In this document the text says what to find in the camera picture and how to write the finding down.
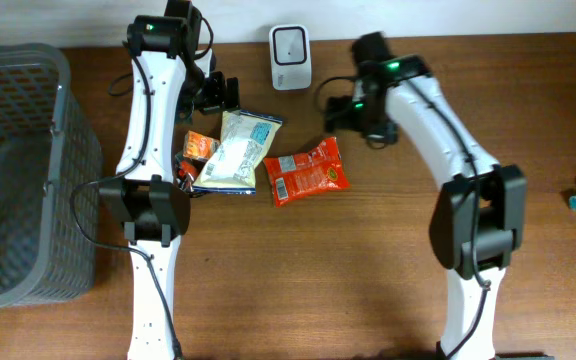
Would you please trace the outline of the cream blue chips bag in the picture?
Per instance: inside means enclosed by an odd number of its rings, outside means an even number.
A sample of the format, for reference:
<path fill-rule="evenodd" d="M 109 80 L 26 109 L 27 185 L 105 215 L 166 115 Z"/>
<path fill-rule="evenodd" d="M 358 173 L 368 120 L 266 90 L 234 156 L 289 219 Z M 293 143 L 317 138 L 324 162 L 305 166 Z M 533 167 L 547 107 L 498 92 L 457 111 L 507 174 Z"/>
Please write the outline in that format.
<path fill-rule="evenodd" d="M 281 118 L 270 115 L 245 110 L 224 112 L 221 143 L 192 188 L 203 193 L 254 195 L 255 170 L 282 125 Z"/>

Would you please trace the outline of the small orange box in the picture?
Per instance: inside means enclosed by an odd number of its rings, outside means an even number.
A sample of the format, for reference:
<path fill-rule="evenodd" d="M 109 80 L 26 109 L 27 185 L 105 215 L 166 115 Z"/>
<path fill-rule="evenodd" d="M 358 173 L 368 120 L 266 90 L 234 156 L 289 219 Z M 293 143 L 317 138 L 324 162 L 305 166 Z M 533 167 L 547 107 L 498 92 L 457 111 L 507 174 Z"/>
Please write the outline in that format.
<path fill-rule="evenodd" d="M 220 141 L 209 136 L 188 131 L 184 138 L 182 155 L 192 160 L 207 162 L 217 151 Z"/>

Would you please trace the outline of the black red snack packet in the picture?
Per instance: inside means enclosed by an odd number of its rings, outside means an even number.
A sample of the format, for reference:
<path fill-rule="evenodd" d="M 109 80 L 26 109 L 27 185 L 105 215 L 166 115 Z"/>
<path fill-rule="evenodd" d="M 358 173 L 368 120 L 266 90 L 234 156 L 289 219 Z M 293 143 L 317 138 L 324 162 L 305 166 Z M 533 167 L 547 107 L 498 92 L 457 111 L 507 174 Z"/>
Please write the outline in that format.
<path fill-rule="evenodd" d="M 194 191 L 194 182 L 199 175 L 194 160 L 177 154 L 175 156 L 175 162 L 180 188 L 184 192 L 192 193 Z"/>

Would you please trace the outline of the red snack bag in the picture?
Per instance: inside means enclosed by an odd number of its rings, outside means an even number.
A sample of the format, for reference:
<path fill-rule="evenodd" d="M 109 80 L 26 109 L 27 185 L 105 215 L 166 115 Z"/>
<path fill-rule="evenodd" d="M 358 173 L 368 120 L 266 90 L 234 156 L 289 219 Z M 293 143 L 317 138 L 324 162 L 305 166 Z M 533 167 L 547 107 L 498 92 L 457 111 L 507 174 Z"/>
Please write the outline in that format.
<path fill-rule="evenodd" d="M 312 195 L 348 189 L 337 139 L 328 137 L 308 152 L 263 159 L 276 207 Z"/>

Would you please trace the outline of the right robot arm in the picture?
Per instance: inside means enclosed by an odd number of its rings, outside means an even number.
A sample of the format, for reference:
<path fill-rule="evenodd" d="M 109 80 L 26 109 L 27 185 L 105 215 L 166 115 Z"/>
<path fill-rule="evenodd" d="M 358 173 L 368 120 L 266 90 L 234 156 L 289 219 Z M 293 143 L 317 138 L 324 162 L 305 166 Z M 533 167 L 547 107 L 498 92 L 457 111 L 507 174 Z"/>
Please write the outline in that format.
<path fill-rule="evenodd" d="M 394 55 L 380 32 L 354 41 L 351 53 L 353 92 L 327 100 L 325 128 L 356 131 L 374 149 L 401 133 L 415 145 L 439 191 L 429 239 L 446 271 L 448 298 L 435 356 L 497 359 L 496 301 L 523 241 L 525 175 L 471 135 L 421 56 Z"/>

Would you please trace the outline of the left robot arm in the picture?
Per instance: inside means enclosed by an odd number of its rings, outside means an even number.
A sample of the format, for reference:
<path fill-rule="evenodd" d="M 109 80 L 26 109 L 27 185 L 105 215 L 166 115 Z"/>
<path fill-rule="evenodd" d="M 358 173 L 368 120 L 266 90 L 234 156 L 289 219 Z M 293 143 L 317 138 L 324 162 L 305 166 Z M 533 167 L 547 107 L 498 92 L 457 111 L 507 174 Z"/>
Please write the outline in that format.
<path fill-rule="evenodd" d="M 161 16 L 127 27 L 133 90 L 129 129 L 115 176 L 99 194 L 120 223 L 133 271 L 130 359 L 180 359 L 174 329 L 174 274 L 190 219 L 190 197 L 173 163 L 174 128 L 203 115 L 237 110 L 239 84 L 200 49 L 207 20 L 190 1 L 170 1 Z"/>

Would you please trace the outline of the white barcode scanner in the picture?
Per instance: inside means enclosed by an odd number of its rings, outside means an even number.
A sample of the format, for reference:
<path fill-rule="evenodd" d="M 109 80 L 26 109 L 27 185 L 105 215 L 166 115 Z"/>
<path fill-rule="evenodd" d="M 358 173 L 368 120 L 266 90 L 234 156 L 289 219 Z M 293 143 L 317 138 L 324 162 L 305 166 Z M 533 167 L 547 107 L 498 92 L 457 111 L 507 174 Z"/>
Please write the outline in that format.
<path fill-rule="evenodd" d="M 269 30 L 272 84 L 275 90 L 292 91 L 310 87 L 312 56 L 309 33 L 298 24 L 276 25 Z"/>

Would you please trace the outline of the grey plastic mesh basket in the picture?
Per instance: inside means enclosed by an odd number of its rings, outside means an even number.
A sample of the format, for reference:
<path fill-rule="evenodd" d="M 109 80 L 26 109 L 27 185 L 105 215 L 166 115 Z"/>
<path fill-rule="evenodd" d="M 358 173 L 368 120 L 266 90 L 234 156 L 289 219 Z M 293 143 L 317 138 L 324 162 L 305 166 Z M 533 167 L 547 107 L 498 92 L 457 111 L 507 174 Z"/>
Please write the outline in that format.
<path fill-rule="evenodd" d="M 90 182 L 102 164 L 63 53 L 0 46 L 0 308 L 67 302 L 93 287 Z"/>

